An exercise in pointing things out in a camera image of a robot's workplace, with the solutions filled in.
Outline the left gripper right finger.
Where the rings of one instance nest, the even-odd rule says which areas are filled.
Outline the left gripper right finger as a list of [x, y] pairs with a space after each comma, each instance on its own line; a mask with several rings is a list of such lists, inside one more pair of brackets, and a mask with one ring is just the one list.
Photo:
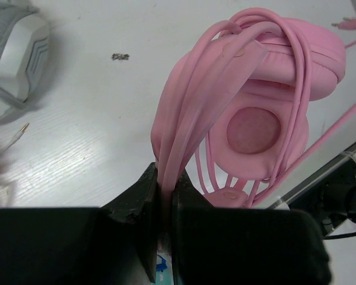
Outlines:
[[172, 263], [175, 284], [216, 284], [215, 208], [183, 172], [173, 191], [171, 207]]

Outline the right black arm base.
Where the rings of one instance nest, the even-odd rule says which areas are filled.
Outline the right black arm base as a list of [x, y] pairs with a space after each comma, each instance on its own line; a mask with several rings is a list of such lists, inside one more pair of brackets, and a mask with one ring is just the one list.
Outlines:
[[309, 213], [326, 240], [356, 236], [356, 162], [330, 162], [304, 182], [287, 204]]

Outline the pink headphones with cable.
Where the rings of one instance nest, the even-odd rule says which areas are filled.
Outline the pink headphones with cable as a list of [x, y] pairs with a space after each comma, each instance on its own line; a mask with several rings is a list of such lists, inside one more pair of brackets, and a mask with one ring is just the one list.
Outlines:
[[205, 144], [212, 192], [225, 208], [260, 204], [349, 117], [353, 105], [308, 146], [308, 105], [345, 76], [347, 46], [331, 31], [264, 8], [211, 26], [172, 69], [151, 144], [161, 204]]

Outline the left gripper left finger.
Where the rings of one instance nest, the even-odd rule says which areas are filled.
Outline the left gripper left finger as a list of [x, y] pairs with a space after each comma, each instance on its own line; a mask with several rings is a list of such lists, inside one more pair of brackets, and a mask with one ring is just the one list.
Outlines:
[[107, 284], [155, 282], [158, 212], [157, 168], [151, 163], [132, 186], [101, 208], [100, 261]]

